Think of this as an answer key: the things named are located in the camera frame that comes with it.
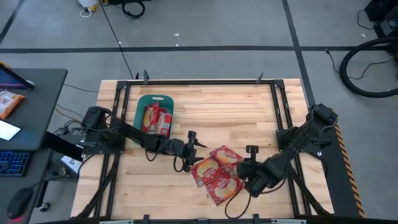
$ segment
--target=black metal frame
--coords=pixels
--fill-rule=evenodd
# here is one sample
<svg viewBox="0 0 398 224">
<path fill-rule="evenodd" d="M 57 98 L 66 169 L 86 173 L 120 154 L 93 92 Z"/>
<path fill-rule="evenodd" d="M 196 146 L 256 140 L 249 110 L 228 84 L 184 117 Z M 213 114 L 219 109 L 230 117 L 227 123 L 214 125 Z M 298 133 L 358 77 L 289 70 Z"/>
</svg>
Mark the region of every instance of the black metal frame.
<svg viewBox="0 0 398 224">
<path fill-rule="evenodd" d="M 287 126 L 288 128 L 293 126 L 292 118 L 290 115 L 290 110 L 289 110 L 289 104 L 287 102 L 287 95 L 285 91 L 285 85 L 283 80 L 136 80 L 136 81 L 118 81 L 116 84 L 116 93 L 115 93 L 115 98 L 114 98 L 114 104 L 113 104 L 113 114 L 117 114 L 118 112 L 118 106 L 119 106 L 119 100 L 120 100 L 120 95 L 121 95 L 121 90 L 125 89 L 124 93 L 124 101 L 123 101 L 123 107 L 122 107 L 122 113 L 121 113 L 121 119 L 123 121 L 126 120 L 126 114 L 127 114 L 127 104 L 129 101 L 129 94 L 130 94 L 130 89 L 134 85 L 270 85 L 271 88 L 271 95 L 272 95 L 272 100 L 274 102 L 274 109 L 275 109 L 275 116 L 277 120 L 277 125 L 278 125 L 278 130 L 283 130 L 283 122 L 282 122 L 282 116 L 280 113 L 280 108 L 279 108 L 279 102 L 278 102 L 278 97 L 277 97 L 277 88 L 280 89 L 280 93 L 282 95 L 282 103 L 284 106 L 284 111 L 285 111 L 285 116 L 287 120 Z M 116 168 L 119 166 L 119 159 L 120 155 L 114 155 L 114 161 L 116 162 Z M 103 166 L 101 170 L 101 175 L 100 175 L 100 181 L 99 185 L 102 184 L 104 177 L 106 176 L 107 170 L 108 170 L 108 163 L 109 163 L 109 155 L 104 155 L 104 161 L 103 161 Z M 296 157 L 295 159 L 295 165 L 296 165 L 296 170 L 298 173 L 298 176 L 300 179 L 304 182 L 304 177 L 303 177 L 303 172 L 302 172 L 302 166 L 301 166 L 301 161 L 299 157 Z M 117 176 L 112 179 L 111 181 L 111 186 L 109 188 L 109 197 L 108 197 L 108 202 L 107 202 L 107 207 L 106 207 L 106 216 L 111 217 L 112 214 L 112 208 L 113 208 L 113 200 L 114 200 L 114 191 L 115 191 L 115 186 L 116 186 L 116 178 Z M 289 184 L 289 192 L 290 192 L 290 198 L 292 200 L 292 210 L 294 212 L 295 217 L 297 215 L 300 215 L 300 210 L 299 210 L 299 205 L 297 202 L 297 195 L 295 192 L 295 187 L 293 180 L 291 177 L 288 179 L 288 184 Z M 305 198 L 304 195 L 302 195 L 303 201 L 304 201 L 304 208 L 305 208 L 305 214 L 310 215 L 311 210 L 309 203 L 307 199 Z M 102 198 L 99 200 L 95 207 L 94 211 L 94 217 L 98 217 L 100 215 L 100 210 L 101 210 L 101 203 L 102 203 Z M 258 218 L 257 214 L 254 214 L 254 218 L 256 219 L 256 222 L 269 222 L 271 219 L 269 218 L 263 218 L 260 219 Z M 211 220 L 213 223 L 224 223 L 224 222 L 229 222 L 228 219 L 205 219 L 203 220 L 203 223 L 208 223 L 208 220 Z M 144 215 L 144 218 L 142 220 L 134 220 L 134 223 L 147 223 L 149 221 L 149 216 Z M 181 222 L 198 222 L 199 220 L 157 220 L 161 222 L 167 222 L 167 223 L 181 223 Z M 236 223 L 253 223 L 253 219 L 239 219 L 239 220 L 234 220 Z"/>
</svg>

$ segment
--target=wooden tabletop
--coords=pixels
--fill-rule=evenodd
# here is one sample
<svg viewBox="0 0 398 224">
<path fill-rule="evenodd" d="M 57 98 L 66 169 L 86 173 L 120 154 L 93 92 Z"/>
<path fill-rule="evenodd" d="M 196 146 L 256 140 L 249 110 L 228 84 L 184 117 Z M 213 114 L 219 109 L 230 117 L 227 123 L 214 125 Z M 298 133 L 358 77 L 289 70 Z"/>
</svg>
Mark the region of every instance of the wooden tabletop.
<svg viewBox="0 0 398 224">
<path fill-rule="evenodd" d="M 299 79 L 286 79 L 285 89 L 295 126 L 305 122 L 307 104 Z M 112 109 L 116 80 L 101 82 L 97 105 Z M 278 153 L 275 130 L 277 123 L 271 89 L 268 85 L 149 85 L 133 86 L 130 90 L 126 122 L 132 124 L 138 99 L 147 94 L 169 95 L 174 99 L 171 138 L 187 140 L 189 130 L 197 132 L 198 140 L 208 148 L 197 147 L 197 156 L 208 157 L 211 150 L 228 146 L 243 157 L 246 145 L 258 145 L 259 161 Z M 278 91 L 279 103 L 282 98 Z M 120 116 L 122 103 L 119 104 Z M 286 119 L 282 114 L 284 127 Z M 308 154 L 300 155 L 305 182 L 315 198 L 329 212 L 333 212 L 322 164 Z M 72 214 L 79 214 L 98 189 L 102 155 L 91 158 L 81 169 Z M 173 157 L 157 156 L 149 162 L 144 150 L 131 140 L 126 142 L 121 156 L 113 205 L 113 219 L 226 218 L 224 207 L 211 204 L 204 187 L 197 187 L 190 174 L 173 169 Z M 296 186 L 300 211 L 302 198 Z M 239 215 L 245 208 L 249 194 L 242 190 L 228 206 L 230 216 Z M 107 202 L 104 194 L 102 213 Z M 289 188 L 252 198 L 242 218 L 293 217 Z"/>
</svg>

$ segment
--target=desk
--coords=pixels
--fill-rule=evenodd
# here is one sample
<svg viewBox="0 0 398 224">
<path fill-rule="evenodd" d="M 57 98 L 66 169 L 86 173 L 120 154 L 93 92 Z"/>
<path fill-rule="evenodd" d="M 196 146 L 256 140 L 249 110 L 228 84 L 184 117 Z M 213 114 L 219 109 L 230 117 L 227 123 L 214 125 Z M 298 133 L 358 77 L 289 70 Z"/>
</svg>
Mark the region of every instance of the desk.
<svg viewBox="0 0 398 224">
<path fill-rule="evenodd" d="M 28 223 L 41 192 L 41 186 L 34 188 L 34 194 L 19 222 L 9 221 L 6 210 L 15 193 L 24 187 L 40 182 L 45 176 L 50 159 L 50 149 L 41 148 L 55 104 L 57 103 L 67 71 L 65 69 L 13 69 L 19 76 L 32 80 L 34 90 L 11 90 L 26 96 L 20 105 L 6 119 L 21 128 L 11 141 L 0 139 L 0 149 L 23 149 L 35 151 L 25 177 L 1 177 L 0 222 Z"/>
<path fill-rule="evenodd" d="M 305 121 L 307 105 L 299 79 L 284 80 L 293 124 Z M 102 81 L 97 105 L 112 109 L 117 81 Z M 227 145 L 244 157 L 248 144 L 260 147 L 259 161 L 278 152 L 275 118 L 271 89 L 263 85 L 137 85 L 130 89 L 126 122 L 132 124 L 137 101 L 142 95 L 163 94 L 174 99 L 174 118 L 171 138 L 186 141 L 188 130 L 197 132 L 198 140 L 208 149 L 198 147 L 197 156 L 208 157 L 210 150 Z M 281 95 L 278 92 L 280 108 Z M 119 99 L 118 116 L 121 115 L 124 90 Z M 286 128 L 285 116 L 282 116 Z M 301 154 L 302 168 L 307 187 L 329 212 L 333 206 L 328 185 L 319 160 Z M 79 214 L 98 188 L 102 155 L 94 156 L 83 166 L 73 203 L 72 214 Z M 203 187 L 198 188 L 190 174 L 176 173 L 173 157 L 158 156 L 147 161 L 144 150 L 126 140 L 126 150 L 120 158 L 112 219 L 226 218 L 226 202 L 214 207 L 207 199 Z M 303 203 L 296 187 L 300 211 Z M 106 205 L 104 195 L 102 211 Z M 228 212 L 236 216 L 242 212 L 248 193 L 242 191 L 231 202 Z M 287 184 L 269 195 L 261 195 L 251 201 L 243 218 L 293 217 Z"/>
</svg>

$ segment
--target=black desk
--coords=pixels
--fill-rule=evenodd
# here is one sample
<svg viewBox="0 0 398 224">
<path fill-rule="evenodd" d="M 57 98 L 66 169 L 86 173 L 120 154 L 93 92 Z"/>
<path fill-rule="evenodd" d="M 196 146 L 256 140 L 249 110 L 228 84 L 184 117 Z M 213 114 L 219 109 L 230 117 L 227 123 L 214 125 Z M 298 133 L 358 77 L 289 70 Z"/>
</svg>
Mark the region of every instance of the black desk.
<svg viewBox="0 0 398 224">
<path fill-rule="evenodd" d="M 45 177 L 51 150 L 41 148 L 53 110 L 60 95 L 67 71 L 65 69 L 13 69 L 18 75 L 32 80 L 34 90 L 11 90 L 26 98 L 7 118 L 7 122 L 19 128 L 11 141 L 0 139 L 0 149 L 24 149 L 35 151 L 25 177 L 0 178 L 0 223 L 28 223 L 41 192 L 41 185 L 34 187 L 34 195 L 25 214 L 16 222 L 9 220 L 6 210 L 10 199 L 24 187 L 30 187 Z"/>
</svg>

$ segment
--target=paper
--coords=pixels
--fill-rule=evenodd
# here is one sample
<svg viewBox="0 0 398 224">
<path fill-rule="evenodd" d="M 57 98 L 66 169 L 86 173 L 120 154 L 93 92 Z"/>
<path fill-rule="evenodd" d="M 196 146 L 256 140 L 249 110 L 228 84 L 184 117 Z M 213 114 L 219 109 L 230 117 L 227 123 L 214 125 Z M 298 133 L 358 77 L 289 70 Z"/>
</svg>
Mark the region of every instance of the paper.
<svg viewBox="0 0 398 224">
<path fill-rule="evenodd" d="M 20 128 L 5 123 L 4 121 L 0 121 L 0 138 L 4 140 L 10 141 L 10 139 L 20 130 Z"/>
</svg>

